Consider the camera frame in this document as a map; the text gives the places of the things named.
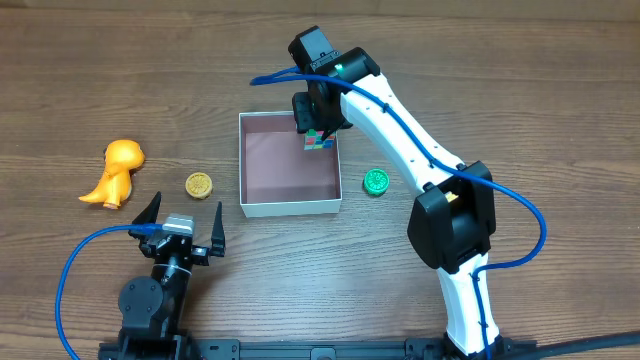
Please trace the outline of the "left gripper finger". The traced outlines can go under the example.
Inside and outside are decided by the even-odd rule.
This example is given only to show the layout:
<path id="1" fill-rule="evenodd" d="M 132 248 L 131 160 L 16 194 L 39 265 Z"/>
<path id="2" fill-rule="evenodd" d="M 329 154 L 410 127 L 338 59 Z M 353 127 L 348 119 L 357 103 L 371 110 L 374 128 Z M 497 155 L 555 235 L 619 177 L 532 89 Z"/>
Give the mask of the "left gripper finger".
<path id="1" fill-rule="evenodd" d="M 219 202 L 216 208 L 212 227 L 210 255 L 215 257 L 224 257 L 225 251 L 226 239 L 222 221 L 222 203 Z"/>
<path id="2" fill-rule="evenodd" d="M 162 195 L 158 191 L 149 204 L 132 221 L 133 225 L 154 224 L 157 220 Z"/>

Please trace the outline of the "multicolour puzzle cube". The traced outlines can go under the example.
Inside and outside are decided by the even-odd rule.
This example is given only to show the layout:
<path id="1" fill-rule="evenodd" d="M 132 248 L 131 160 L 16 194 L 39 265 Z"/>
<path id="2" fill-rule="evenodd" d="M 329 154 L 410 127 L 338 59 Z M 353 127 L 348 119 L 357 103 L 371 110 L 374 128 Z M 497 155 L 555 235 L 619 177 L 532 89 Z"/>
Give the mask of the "multicolour puzzle cube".
<path id="1" fill-rule="evenodd" d="M 322 141 L 323 131 L 316 131 L 310 129 L 308 132 L 304 134 L 304 149 L 305 150 L 317 150 L 317 149 L 330 149 L 333 147 L 334 141 Z"/>

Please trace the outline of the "orange dinosaur toy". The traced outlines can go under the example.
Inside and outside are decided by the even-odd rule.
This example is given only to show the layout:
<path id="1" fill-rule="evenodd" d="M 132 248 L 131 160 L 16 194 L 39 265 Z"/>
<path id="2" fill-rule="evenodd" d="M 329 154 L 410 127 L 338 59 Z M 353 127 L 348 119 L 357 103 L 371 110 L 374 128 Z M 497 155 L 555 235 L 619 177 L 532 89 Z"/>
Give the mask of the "orange dinosaur toy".
<path id="1" fill-rule="evenodd" d="M 140 168 L 145 155 L 140 145 L 128 139 L 111 142 L 104 152 L 102 176 L 90 193 L 80 196 L 85 203 L 101 203 L 105 208 L 118 209 L 132 191 L 131 172 Z"/>

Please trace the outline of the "green ridged round cap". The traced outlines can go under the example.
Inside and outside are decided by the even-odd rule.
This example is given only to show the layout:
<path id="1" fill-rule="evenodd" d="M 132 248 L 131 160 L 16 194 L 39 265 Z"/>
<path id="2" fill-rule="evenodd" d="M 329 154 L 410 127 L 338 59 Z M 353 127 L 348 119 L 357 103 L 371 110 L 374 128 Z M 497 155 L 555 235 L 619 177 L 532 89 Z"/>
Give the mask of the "green ridged round cap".
<path id="1" fill-rule="evenodd" d="M 363 178 L 363 188 L 371 196 L 383 195 L 390 185 L 388 174 L 380 169 L 370 169 Z"/>

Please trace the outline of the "white duck plush toy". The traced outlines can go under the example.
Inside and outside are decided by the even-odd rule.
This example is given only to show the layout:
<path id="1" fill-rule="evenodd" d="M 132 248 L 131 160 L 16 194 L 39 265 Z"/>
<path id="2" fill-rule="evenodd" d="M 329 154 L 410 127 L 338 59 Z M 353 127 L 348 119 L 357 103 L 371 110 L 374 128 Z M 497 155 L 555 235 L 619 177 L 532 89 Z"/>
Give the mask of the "white duck plush toy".
<path id="1" fill-rule="evenodd" d="M 451 203 L 451 202 L 455 201 L 458 198 L 458 195 L 455 194 L 455 193 L 452 193 L 451 191 L 449 191 L 449 192 L 447 192 L 445 194 L 445 198 L 447 199 L 447 201 L 449 203 Z"/>

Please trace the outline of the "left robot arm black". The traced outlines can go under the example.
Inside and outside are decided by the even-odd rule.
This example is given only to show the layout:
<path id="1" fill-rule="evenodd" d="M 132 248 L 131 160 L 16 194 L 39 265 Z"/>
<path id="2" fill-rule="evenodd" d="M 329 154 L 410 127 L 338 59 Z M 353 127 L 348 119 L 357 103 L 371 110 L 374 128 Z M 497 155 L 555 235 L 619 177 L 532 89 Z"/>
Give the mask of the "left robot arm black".
<path id="1" fill-rule="evenodd" d="M 132 221 L 134 225 L 152 225 L 152 230 L 128 232 L 139 241 L 142 255 L 154 264 L 149 276 L 137 277 L 121 290 L 122 331 L 132 340 L 187 341 L 191 335 L 180 322 L 192 268 L 207 266 L 212 257 L 225 255 L 222 205 L 217 205 L 211 244 L 200 246 L 194 243 L 194 218 L 171 214 L 159 224 L 160 204 L 161 194 L 157 193 Z"/>

